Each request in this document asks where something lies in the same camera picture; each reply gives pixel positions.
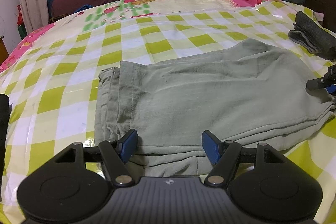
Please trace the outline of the light green pants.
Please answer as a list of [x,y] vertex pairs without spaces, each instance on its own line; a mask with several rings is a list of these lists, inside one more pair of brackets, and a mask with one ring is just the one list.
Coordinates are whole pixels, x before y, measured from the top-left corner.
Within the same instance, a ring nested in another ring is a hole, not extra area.
[[135,129],[134,176],[208,174],[206,130],[222,141],[282,151],[335,114],[327,90],[307,90],[314,74],[302,60],[254,39],[151,65],[122,61],[98,78],[94,140],[117,141]]

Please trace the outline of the dark grey folded garment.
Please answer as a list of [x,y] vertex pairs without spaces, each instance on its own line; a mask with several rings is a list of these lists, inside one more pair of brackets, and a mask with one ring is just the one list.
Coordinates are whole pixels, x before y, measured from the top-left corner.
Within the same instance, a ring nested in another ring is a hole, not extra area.
[[335,60],[335,36],[317,25],[302,11],[295,16],[294,29],[300,33],[312,54],[324,59]]

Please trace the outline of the green checkered bed sheet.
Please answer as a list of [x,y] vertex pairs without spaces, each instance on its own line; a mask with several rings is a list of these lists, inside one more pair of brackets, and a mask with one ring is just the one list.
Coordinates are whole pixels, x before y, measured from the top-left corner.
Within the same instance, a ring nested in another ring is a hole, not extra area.
[[94,144],[98,74],[127,60],[152,64],[229,48],[253,38],[294,52],[321,77],[330,61],[288,38],[295,15],[281,0],[121,0],[34,31],[1,67],[12,113],[1,187],[1,223],[20,223],[20,182],[80,141]]

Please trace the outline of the wooden side cabinet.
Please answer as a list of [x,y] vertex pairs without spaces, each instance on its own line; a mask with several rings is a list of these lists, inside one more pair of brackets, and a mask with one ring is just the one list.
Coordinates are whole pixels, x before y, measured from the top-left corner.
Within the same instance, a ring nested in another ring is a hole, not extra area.
[[9,53],[3,42],[3,36],[0,37],[0,65],[9,57]]

